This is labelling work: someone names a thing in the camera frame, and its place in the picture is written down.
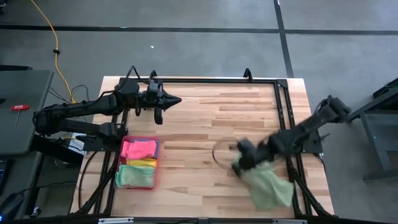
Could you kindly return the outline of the black angled bar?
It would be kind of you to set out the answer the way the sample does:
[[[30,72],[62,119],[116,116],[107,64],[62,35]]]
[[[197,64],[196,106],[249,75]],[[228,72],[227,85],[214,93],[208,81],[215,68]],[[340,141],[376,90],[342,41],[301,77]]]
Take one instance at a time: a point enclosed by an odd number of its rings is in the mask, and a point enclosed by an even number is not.
[[[44,138],[39,135],[34,135],[30,145],[31,151],[38,151],[46,156],[51,156],[60,159],[68,164],[81,164],[83,155],[69,150],[67,147],[56,143],[53,140]]]

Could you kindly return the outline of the black desk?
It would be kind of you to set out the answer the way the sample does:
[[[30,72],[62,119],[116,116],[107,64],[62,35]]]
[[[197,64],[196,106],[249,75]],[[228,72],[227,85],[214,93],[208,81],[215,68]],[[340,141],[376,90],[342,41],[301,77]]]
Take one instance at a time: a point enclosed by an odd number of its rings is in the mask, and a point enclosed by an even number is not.
[[[15,219],[23,219],[27,212],[31,212],[37,198],[37,182],[42,165],[42,154],[40,152],[30,152],[28,154],[14,158],[11,169],[8,173],[5,186],[0,193],[0,204],[10,196],[24,189],[24,198],[16,212]]]

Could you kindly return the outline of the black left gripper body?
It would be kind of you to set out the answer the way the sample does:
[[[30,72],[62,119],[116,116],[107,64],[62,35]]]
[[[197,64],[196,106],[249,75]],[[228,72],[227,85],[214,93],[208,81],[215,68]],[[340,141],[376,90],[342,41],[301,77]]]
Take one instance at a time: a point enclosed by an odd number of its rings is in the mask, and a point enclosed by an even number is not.
[[[116,96],[121,100],[125,107],[133,108],[155,108],[159,105],[159,100],[163,95],[163,84],[150,80],[147,88],[140,91],[137,80],[132,78],[121,78],[115,86]]]

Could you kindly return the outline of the white paper sheet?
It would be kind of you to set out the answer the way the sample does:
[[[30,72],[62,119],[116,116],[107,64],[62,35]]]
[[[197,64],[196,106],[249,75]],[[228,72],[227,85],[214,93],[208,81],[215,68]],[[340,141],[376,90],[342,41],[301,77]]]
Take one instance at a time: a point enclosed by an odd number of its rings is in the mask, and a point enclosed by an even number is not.
[[[85,136],[82,133],[73,133],[69,138],[68,149],[77,152],[82,155],[86,155],[86,151],[83,150],[85,143],[77,139],[78,136]]]

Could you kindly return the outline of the grey side table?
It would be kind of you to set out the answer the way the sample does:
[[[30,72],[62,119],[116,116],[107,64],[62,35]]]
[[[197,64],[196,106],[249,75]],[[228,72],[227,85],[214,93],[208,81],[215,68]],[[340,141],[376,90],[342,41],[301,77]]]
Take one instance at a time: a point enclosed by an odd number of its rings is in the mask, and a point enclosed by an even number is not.
[[[52,82],[50,70],[24,70],[0,72],[0,156],[16,156],[28,153],[35,127],[34,112],[41,110]],[[21,111],[17,128],[14,129],[17,113],[14,105],[29,105]]]

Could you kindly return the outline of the grey metal stand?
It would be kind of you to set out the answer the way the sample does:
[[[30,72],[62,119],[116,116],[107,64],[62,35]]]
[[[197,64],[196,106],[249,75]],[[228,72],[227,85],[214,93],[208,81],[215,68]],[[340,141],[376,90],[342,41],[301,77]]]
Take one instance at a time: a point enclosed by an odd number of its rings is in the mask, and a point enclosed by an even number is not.
[[[363,177],[364,180],[381,180],[398,177],[390,153],[398,153],[398,78],[373,93],[373,99],[355,110],[346,120],[360,119],[368,142],[375,152],[381,170]]]

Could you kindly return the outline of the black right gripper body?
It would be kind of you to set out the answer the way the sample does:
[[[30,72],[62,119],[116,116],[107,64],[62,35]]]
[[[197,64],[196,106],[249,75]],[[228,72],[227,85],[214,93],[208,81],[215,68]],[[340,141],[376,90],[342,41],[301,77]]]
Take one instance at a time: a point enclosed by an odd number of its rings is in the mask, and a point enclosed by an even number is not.
[[[278,154],[277,149],[268,142],[261,141],[255,146],[248,139],[238,142],[238,150],[241,153],[238,164],[243,170],[252,169],[264,161],[272,162]]]

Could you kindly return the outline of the yellow microfiber towel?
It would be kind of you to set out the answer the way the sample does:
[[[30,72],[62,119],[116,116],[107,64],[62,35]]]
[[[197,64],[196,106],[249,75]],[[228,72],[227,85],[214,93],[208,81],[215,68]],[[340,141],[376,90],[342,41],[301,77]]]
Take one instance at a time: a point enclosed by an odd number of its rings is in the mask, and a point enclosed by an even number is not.
[[[153,158],[145,158],[145,159],[126,159],[126,165],[129,166],[141,166],[141,167],[157,167],[157,160]]]

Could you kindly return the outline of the black metal table frame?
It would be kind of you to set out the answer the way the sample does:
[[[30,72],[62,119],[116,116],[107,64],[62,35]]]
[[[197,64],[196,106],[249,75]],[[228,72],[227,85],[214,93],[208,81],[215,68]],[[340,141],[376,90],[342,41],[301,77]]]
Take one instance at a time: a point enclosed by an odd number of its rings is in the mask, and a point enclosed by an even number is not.
[[[301,78],[164,77],[164,87],[182,101],[156,125],[153,114],[129,112],[133,136],[160,140],[152,190],[115,189],[108,184],[92,213],[124,217],[292,218],[314,213],[301,192],[289,208],[258,210],[247,188],[221,163],[234,156],[228,146],[258,142],[310,116]]]

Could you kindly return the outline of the pink translucent plastic tray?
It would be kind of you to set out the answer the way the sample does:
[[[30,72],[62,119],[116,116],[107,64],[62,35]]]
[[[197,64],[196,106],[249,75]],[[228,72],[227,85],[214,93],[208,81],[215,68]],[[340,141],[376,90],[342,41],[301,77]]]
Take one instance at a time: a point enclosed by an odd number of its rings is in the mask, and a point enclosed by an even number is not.
[[[125,136],[125,137],[123,137],[123,140],[122,140],[121,150],[122,150],[122,145],[123,145],[124,141],[133,142],[133,141],[155,141],[155,140],[158,140],[158,139],[155,138],[155,137],[151,137],[151,136]],[[118,159],[118,163],[117,163],[117,171],[119,170],[119,166],[120,165],[126,165],[126,158],[121,156],[121,150],[120,150],[120,155],[119,155],[119,159]],[[155,168],[154,187],[155,187],[155,182],[156,182],[156,177],[157,177],[157,168],[158,168],[158,164],[159,164],[159,158],[160,158],[160,156],[158,155],[158,158],[156,159],[157,160],[157,167]],[[146,188],[130,188],[130,187],[128,187],[128,188],[121,188],[121,189],[152,190],[153,188],[146,189]]]

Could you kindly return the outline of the black computer mouse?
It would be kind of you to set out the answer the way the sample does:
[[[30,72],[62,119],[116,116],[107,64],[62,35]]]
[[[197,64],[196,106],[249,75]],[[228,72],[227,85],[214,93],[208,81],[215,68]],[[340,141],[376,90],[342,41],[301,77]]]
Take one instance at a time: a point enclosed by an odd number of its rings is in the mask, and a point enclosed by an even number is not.
[[[10,194],[2,204],[0,204],[0,222],[14,219],[18,209],[24,201],[21,193]]]

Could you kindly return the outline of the green microfiber towel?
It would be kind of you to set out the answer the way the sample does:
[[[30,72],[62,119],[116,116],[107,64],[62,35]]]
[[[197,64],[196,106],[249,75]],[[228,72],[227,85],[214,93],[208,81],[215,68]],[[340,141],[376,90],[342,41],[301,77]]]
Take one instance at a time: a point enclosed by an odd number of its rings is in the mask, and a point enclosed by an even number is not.
[[[239,177],[248,188],[254,206],[259,210],[289,207],[292,204],[294,185],[274,172],[272,162],[262,162],[245,170]]]
[[[117,188],[146,188],[154,187],[155,168],[147,166],[120,165],[116,173]]]

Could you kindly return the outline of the pink microfiber towel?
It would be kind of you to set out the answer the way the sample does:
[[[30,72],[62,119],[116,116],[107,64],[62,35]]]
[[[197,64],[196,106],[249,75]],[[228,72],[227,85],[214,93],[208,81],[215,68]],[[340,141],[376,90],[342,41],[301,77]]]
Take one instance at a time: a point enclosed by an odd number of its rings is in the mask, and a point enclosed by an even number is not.
[[[157,143],[155,141],[124,141],[121,156],[130,160],[153,158],[156,149]]]

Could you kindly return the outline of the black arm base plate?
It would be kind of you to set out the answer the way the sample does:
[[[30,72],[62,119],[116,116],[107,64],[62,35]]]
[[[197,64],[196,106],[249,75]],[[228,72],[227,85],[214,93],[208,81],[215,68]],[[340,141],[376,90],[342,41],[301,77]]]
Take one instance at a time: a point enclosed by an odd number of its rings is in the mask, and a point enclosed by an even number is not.
[[[116,152],[121,147],[122,136],[118,134],[79,134],[76,139],[83,142],[84,151]]]
[[[323,152],[322,140],[317,130],[309,133],[301,133],[298,129],[281,130],[278,138],[282,141],[282,153],[286,155]]]

